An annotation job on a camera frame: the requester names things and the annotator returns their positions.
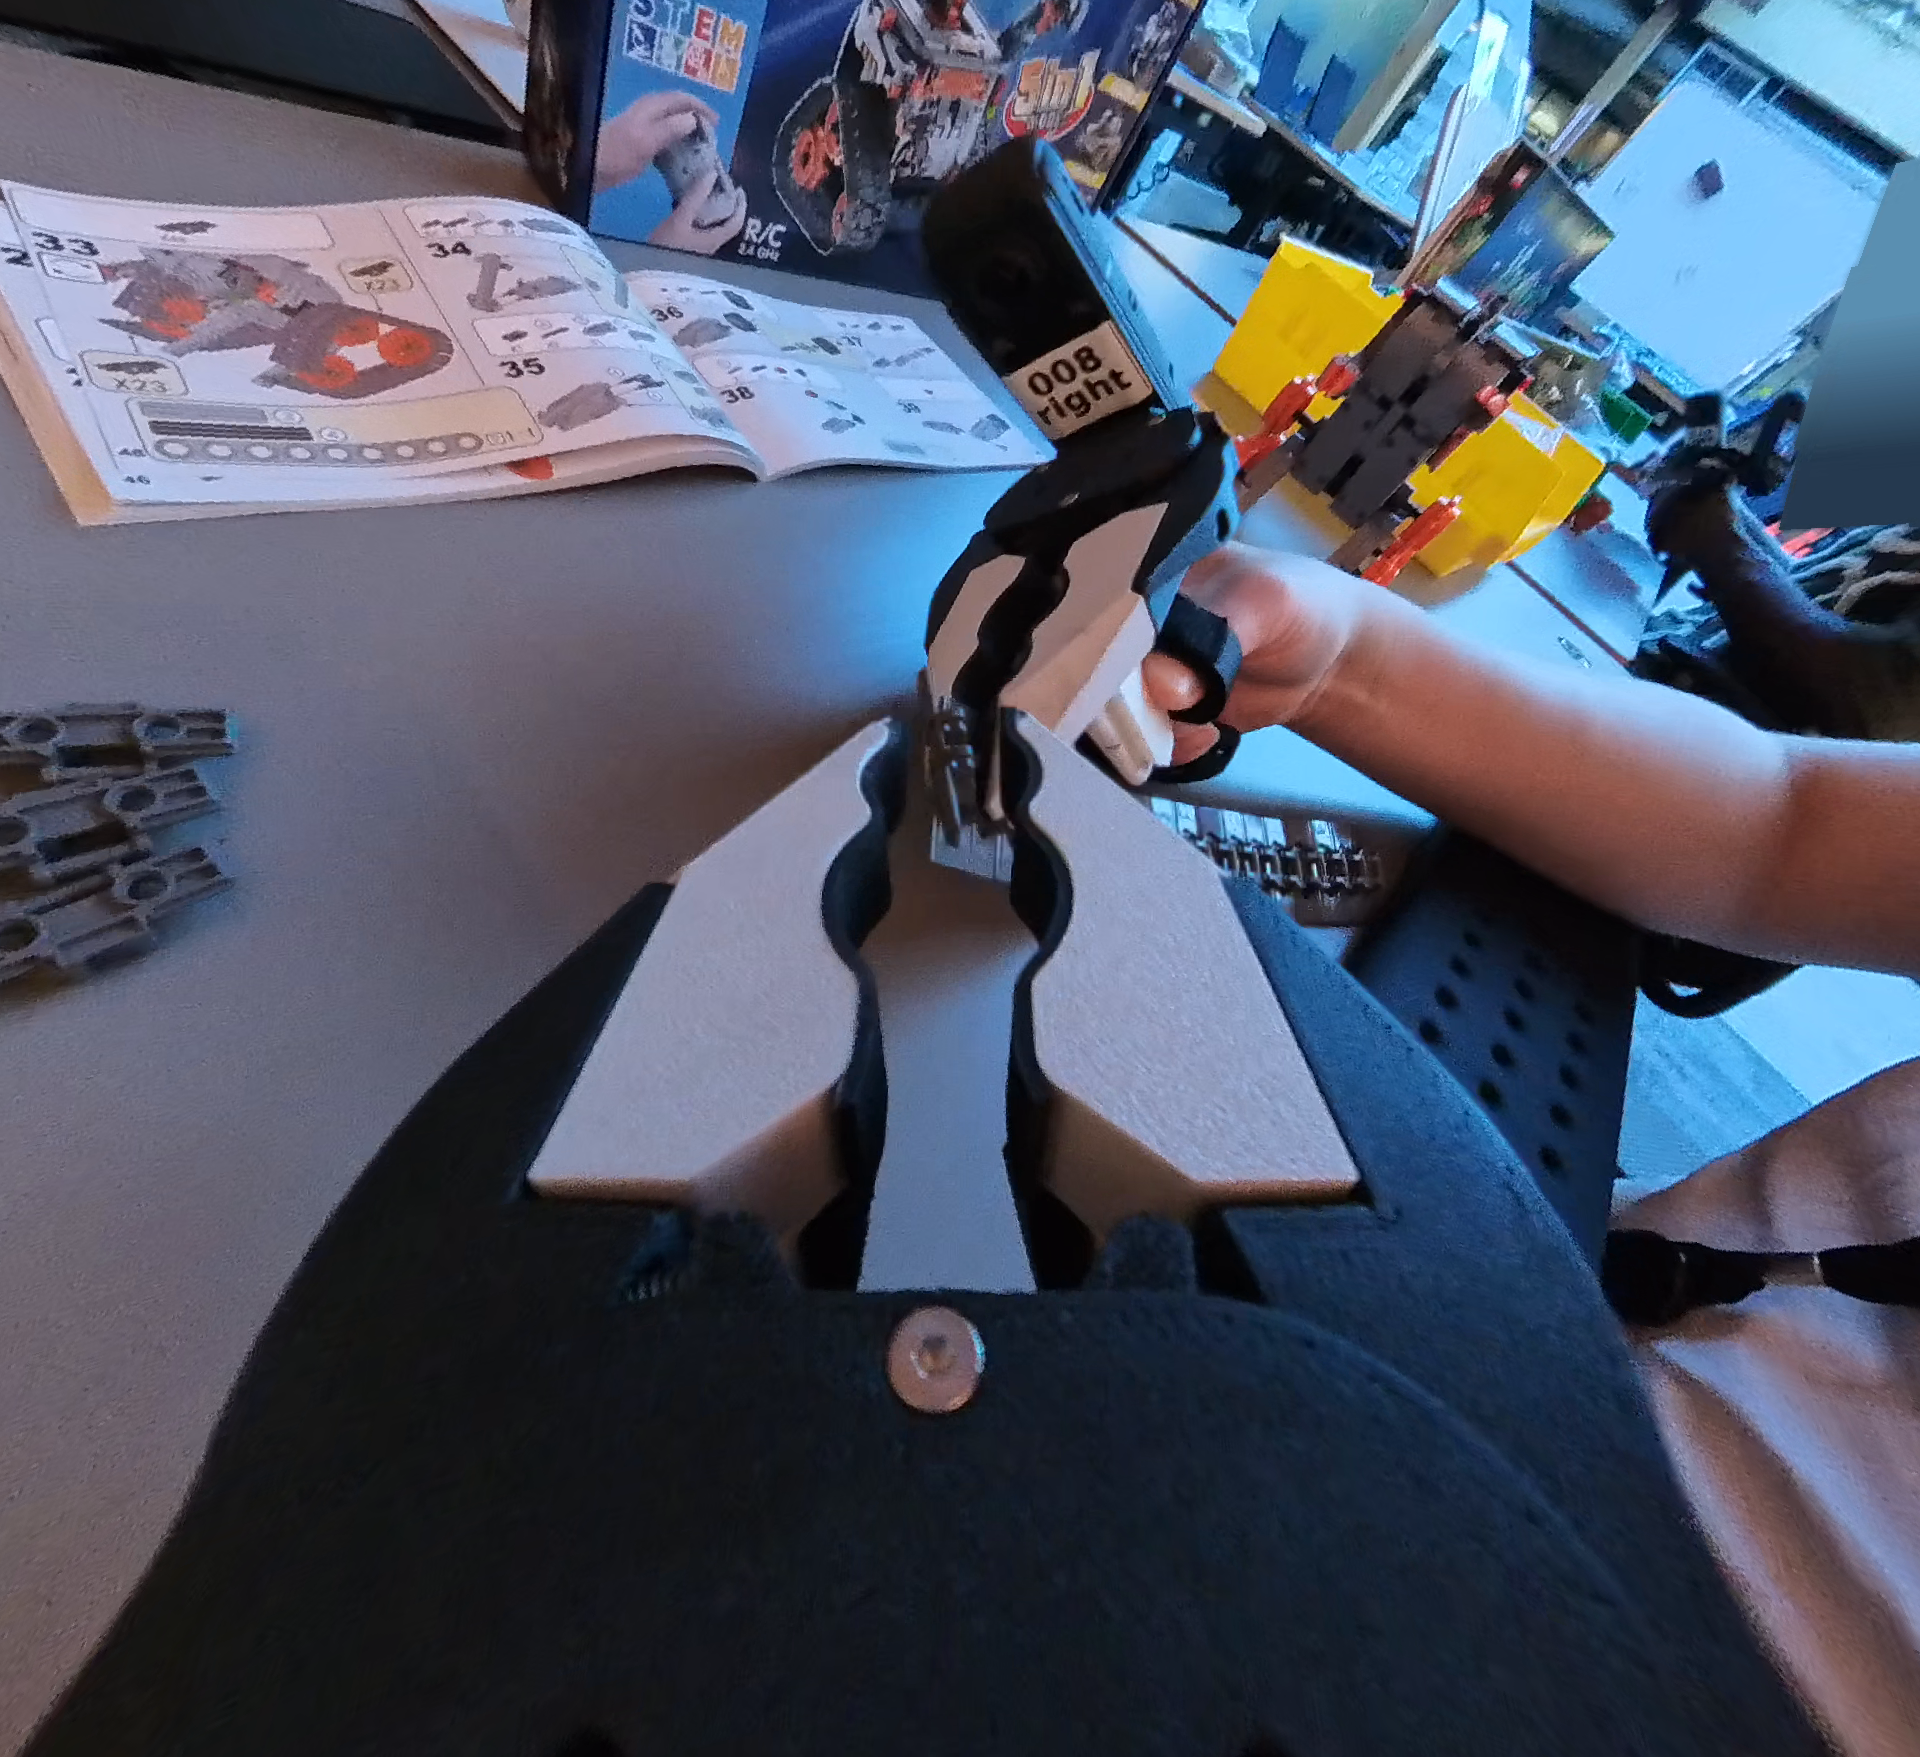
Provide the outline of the dark printed toy box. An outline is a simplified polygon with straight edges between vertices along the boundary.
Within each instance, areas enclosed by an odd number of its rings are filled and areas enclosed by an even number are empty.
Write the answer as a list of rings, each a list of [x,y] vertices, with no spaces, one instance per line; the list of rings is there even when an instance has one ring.
[[[1469,188],[1410,257],[1407,282],[1449,284],[1458,297],[1543,322],[1616,230],[1571,188],[1553,159],[1516,142]]]

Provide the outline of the white board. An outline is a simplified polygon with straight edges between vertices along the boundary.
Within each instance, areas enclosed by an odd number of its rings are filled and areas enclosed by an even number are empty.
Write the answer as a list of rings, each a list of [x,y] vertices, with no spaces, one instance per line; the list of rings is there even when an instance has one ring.
[[[1883,185],[1794,116],[1687,74],[1578,188],[1613,243],[1573,293],[1730,393],[1842,292]]]

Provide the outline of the open instruction booklet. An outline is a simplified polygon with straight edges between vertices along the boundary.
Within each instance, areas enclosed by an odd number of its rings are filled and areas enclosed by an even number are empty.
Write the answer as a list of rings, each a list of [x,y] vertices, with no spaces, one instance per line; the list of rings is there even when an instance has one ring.
[[[83,527],[1052,459],[910,314],[626,273],[506,198],[7,180],[3,224],[5,386]]]

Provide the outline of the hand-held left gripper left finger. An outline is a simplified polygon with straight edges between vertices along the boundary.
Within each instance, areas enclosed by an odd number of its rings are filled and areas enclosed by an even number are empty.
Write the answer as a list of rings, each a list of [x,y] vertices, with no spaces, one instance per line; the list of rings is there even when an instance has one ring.
[[[746,1215],[857,1284],[885,1151],[864,942],[892,903],[908,730],[882,719],[673,880],[529,1166],[543,1199]]]

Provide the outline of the yellow plastic bin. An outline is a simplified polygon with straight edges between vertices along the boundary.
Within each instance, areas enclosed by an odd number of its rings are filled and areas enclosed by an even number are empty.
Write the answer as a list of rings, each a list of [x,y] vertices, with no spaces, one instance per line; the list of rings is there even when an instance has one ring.
[[[1250,459],[1254,436],[1284,384],[1359,354],[1404,297],[1379,292],[1365,266],[1284,241],[1266,262],[1211,372],[1193,394]],[[1589,498],[1602,456],[1551,421],[1525,393],[1439,473],[1410,473],[1410,505],[1454,496],[1461,514],[1417,552],[1432,575],[1492,567],[1531,552]]]

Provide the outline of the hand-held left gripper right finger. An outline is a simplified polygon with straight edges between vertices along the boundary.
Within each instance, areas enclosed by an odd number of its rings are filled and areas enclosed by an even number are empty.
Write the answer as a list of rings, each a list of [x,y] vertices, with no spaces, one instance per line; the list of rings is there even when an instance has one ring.
[[[1037,1284],[1117,1233],[1326,1209],[1363,1171],[1224,872],[1025,712],[1002,721],[1012,910],[1006,1173]]]

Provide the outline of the black perforated chair back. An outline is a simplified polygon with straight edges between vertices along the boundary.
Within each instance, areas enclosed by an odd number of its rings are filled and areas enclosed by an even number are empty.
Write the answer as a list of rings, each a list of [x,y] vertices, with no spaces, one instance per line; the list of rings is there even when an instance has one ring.
[[[1589,1262],[1621,1173],[1642,933],[1439,827],[1346,968],[1502,1129]]]

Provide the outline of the grey orange toy robot model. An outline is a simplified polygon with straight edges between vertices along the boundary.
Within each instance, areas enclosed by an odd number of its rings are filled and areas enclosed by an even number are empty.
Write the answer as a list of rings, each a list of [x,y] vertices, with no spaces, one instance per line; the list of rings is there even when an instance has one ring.
[[[1239,441],[1236,505],[1297,482],[1348,527],[1330,563],[1387,587],[1461,516],[1454,496],[1417,504],[1414,474],[1494,425],[1531,384],[1502,305],[1414,287],[1359,352],[1290,380],[1268,402]]]

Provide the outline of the person's pale shirt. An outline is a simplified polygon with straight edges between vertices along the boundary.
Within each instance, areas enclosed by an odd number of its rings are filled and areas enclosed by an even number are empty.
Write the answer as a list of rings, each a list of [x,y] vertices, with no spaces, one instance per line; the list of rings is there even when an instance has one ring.
[[[1839,1752],[1918,1752],[1918,1061],[1665,1189],[1617,1230],[1766,1284],[1634,1330],[1693,1513]]]

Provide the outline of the person's right hand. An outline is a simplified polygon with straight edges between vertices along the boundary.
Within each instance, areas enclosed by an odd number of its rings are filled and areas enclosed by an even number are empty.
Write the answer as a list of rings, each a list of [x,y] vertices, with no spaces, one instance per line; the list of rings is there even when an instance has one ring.
[[[1173,762],[1188,765],[1224,730],[1293,730],[1354,769],[1382,762],[1379,699],[1387,657],[1414,604],[1390,588],[1326,563],[1228,544],[1188,567],[1184,594],[1219,618],[1240,646],[1240,666],[1217,721],[1198,704],[1193,671],[1156,647],[1142,666],[1146,698],[1173,722]]]

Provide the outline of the white card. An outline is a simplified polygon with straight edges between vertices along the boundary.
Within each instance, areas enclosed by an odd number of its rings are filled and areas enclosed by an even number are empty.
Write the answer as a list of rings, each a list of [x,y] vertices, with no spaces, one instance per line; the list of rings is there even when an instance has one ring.
[[[409,0],[428,36],[512,132],[521,127],[527,43],[505,0]]]

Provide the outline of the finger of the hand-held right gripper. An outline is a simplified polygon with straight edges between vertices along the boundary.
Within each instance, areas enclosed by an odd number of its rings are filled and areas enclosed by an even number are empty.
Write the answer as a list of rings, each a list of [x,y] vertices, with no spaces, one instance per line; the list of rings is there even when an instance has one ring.
[[[988,734],[1006,686],[1032,660],[1037,636],[1054,611],[1054,552],[968,542],[930,600],[926,650],[927,689]]]
[[[1002,708],[1077,740],[1091,730],[1117,740],[1170,740],[1173,721],[1139,681],[1156,618],[1138,570],[1161,521],[1103,521],[1067,547],[1067,592],[1037,624],[1025,660],[1002,686]]]

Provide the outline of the grey desk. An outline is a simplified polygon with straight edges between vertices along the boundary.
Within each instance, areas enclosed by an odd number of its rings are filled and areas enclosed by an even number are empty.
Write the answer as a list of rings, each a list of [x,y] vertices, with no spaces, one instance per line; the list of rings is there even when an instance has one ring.
[[[527,198],[506,150],[5,40],[5,177],[196,203]],[[655,474],[77,527],[5,394],[5,708],[227,708],[235,883],[5,992],[3,1739],[161,1547],[255,1332],[372,1151],[638,885],[875,715],[1010,473]],[[927,866],[865,945],[890,1111],[864,1278],[1029,1290],[1002,1167],[1029,938]]]

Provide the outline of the blue robot kit box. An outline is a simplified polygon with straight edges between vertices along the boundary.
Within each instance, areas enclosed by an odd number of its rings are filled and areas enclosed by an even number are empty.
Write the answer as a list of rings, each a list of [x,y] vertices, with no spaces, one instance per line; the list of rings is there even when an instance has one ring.
[[[1208,0],[529,0],[521,147],[590,233],[919,290],[1029,136],[1103,210]]]

